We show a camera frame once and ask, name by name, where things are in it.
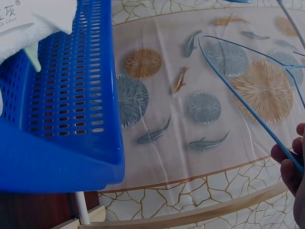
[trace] orange fish print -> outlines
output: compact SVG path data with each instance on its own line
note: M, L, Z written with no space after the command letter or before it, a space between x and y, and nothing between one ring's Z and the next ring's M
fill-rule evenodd
M181 75L179 76L179 78L177 79L176 83L175 83L175 86L173 88L173 93L177 93L184 85L186 85L184 83L184 75L186 73L186 71L189 70L189 68L187 67L183 67L182 68L182 73Z
M244 21L249 23L248 21L242 19L242 18L232 18L232 17L225 17L225 18L218 18L214 21L214 26L217 25L228 25L230 22L234 21Z

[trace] circular pattern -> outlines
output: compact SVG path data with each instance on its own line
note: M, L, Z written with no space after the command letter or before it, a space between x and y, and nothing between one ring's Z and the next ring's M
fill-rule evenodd
M288 18L285 17L276 18L276 25L283 34L287 36L297 36L295 29L293 28Z
M160 70L162 58L154 49L139 49L130 53L124 63L126 72L134 79L146 79Z
M299 64L299 62L296 60L296 58L294 58L290 53L282 51L282 50L274 50L269 53L269 56L278 60L279 62L282 62L283 64ZM295 82L294 82L293 78L291 77L291 75L289 74L289 72L286 70L287 67L280 65L279 63L275 62L274 60L270 59L270 61L278 64L282 68L283 72L285 73L285 75L288 78L290 86L292 88L295 88ZM295 69L290 69L289 71L295 77L297 85L301 86L302 82L303 82L303 77L304 77L302 69L295 68Z
M216 96L207 92L194 94L187 105L190 117L200 124L215 122L221 114L221 105Z
M212 65L224 76L237 77L247 71L248 57L237 45L216 41L208 43L204 51Z
M136 124L146 112L149 96L145 85L122 74L116 76L122 129Z
M252 61L247 72L232 79L232 87L267 124L283 121L292 109L293 93L287 77L275 64ZM256 120L235 96L239 109Z

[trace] wooden rail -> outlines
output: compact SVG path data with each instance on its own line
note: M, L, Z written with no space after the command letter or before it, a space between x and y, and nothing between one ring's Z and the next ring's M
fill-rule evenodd
M286 192L288 189L283 182L266 187L252 194L232 199L224 203L205 208L176 213L148 219L124 221L92 222L90 225L79 225L79 229L163 229L197 223L208 219L224 216L232 212L253 206L272 197Z

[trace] hand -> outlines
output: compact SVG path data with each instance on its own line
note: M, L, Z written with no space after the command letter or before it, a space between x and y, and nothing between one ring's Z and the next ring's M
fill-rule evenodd
M296 132L303 136L305 123L297 126ZM305 135L298 137L292 142L292 148L295 153L303 155L305 152ZM281 164L281 175L284 183L295 197L294 217L295 222L300 229L305 229L305 179L304 174L299 172L293 162L287 158L284 152L278 145L275 145L271 150L271 156L274 160Z

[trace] wooden floor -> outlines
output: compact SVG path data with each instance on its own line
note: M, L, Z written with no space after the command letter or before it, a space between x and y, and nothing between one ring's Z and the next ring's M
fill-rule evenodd
M85 192L88 210L99 205L96 191ZM0 193L0 229L50 229L78 216L75 195Z

